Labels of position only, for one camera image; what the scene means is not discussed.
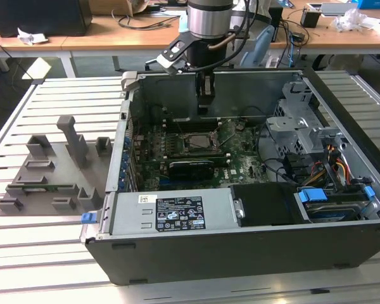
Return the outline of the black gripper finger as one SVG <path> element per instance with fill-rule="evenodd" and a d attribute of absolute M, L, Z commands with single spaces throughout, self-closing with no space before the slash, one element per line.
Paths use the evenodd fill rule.
<path fill-rule="evenodd" d="M 197 112 L 205 115 L 215 98 L 215 86 L 213 80 L 196 81 Z"/>

